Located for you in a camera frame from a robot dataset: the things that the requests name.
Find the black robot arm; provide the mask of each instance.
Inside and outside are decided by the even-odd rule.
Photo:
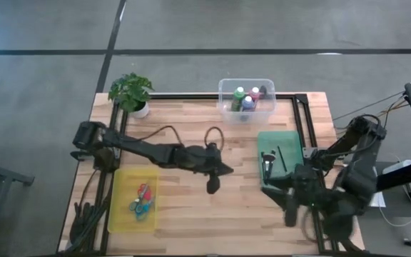
[[[220,188],[219,176],[233,172],[221,161],[221,152],[215,143],[207,146],[188,146],[181,143],[152,144],[130,136],[121,136],[101,122],[84,121],[80,124],[73,144],[90,155],[101,159],[108,166],[103,149],[118,148],[146,157],[161,168],[180,168],[194,173],[209,175],[207,192],[215,193]]]
[[[353,216],[365,212],[376,192],[377,176],[373,169],[386,135],[379,119],[374,123],[366,116],[369,115],[354,118],[344,136],[326,150],[315,149],[305,164],[298,164],[289,176],[268,180],[278,190],[263,191],[285,210],[286,226],[296,225],[300,205],[314,206],[324,217],[323,228],[329,238],[348,239]],[[324,188],[320,181],[323,171],[332,169],[337,157],[348,154],[353,154],[350,164],[340,171],[332,188]]]

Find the plastic container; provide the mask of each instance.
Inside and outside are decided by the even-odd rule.
[[[248,94],[253,87],[260,88],[260,98],[254,111],[231,111],[233,93],[239,86]],[[266,89],[263,94],[261,86]],[[264,124],[277,108],[275,87],[270,79],[222,79],[218,84],[218,109],[223,115],[223,121],[228,124]]]
[[[150,186],[151,198],[155,198],[146,217],[137,219],[129,205],[138,198],[141,184]],[[156,228],[158,209],[158,169],[154,167],[120,168],[113,177],[111,210],[107,225],[109,233],[150,232]]]

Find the white pot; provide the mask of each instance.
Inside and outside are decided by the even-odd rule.
[[[149,111],[150,108],[148,107],[148,103],[146,102],[146,105],[141,110],[133,111],[129,114],[129,116],[137,119],[142,119],[143,117],[147,116]]]

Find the green bottle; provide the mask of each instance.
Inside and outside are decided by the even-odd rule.
[[[242,86],[239,86],[233,94],[233,104],[231,104],[231,111],[240,111],[242,106],[242,99],[245,97],[245,92]]]

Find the white cable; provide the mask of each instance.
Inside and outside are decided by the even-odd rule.
[[[409,195],[408,192],[407,192],[407,189],[405,189],[404,186],[403,186],[402,188],[404,189],[404,192],[405,192],[405,194],[407,195],[407,197],[410,199],[410,203],[411,203],[411,198],[410,198],[410,195]],[[411,219],[410,219],[409,222],[407,222],[407,223],[405,223],[405,224],[393,224],[393,223],[391,223],[391,221],[389,221],[389,220],[386,218],[385,214],[383,213],[382,205],[381,205],[381,198],[378,199],[378,208],[380,209],[380,213],[382,214],[382,217],[385,219],[386,223],[390,224],[390,225],[393,226],[393,227],[404,227],[404,226],[407,226],[407,225],[410,225],[410,224],[411,224]]]

